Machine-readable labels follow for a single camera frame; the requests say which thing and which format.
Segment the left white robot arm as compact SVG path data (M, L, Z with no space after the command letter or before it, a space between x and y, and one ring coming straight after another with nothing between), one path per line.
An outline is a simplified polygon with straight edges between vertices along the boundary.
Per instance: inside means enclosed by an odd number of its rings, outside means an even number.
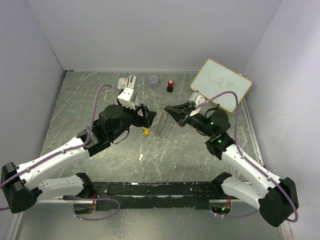
M133 109L112 104L93 119L90 126L63 146L37 159L2 167L0 187L12 213L23 212L38 201L60 196L75 196L83 200L94 195L93 183L86 173L50 179L49 176L75 161L87 160L109 148L131 126L149 128L155 111L145 104Z

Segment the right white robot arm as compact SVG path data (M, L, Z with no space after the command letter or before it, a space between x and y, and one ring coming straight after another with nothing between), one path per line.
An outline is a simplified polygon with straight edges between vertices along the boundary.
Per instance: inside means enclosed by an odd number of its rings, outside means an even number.
M164 110L180 127L190 125L207 136L209 139L205 145L209 153L248 180L248 184L241 183L229 173L220 174L213 180L212 193L216 198L223 199L228 195L244 201L257 209L273 227L280 226L284 221L298 221L299 201L294 181L273 174L239 147L236 138L227 133L231 125L224 110L213 108L212 114L205 116L198 113L190 102L166 106Z

